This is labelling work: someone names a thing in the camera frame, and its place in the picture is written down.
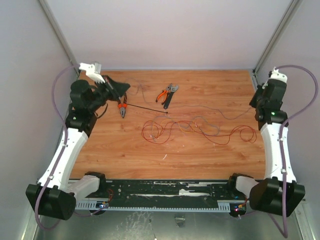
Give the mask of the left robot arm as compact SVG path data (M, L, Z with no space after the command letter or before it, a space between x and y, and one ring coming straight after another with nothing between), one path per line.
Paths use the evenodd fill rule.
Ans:
M82 79L71 84L71 103L60 144L43 176L37 184L29 184L25 191L37 216L68 220L78 201L90 194L100 198L107 193L106 176L100 172L89 171L80 180L69 183L76 159L97 122L96 111L108 101L120 100L131 87L107 75L103 79L94 85Z

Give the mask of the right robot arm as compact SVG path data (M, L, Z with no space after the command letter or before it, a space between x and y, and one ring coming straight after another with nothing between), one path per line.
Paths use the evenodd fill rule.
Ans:
M288 150L288 115L281 110L287 89L284 80L269 79L258 85L250 101L263 139L265 174L261 181L234 173L227 182L232 199L246 197L253 210L289 217L305 196L305 187L297 183Z

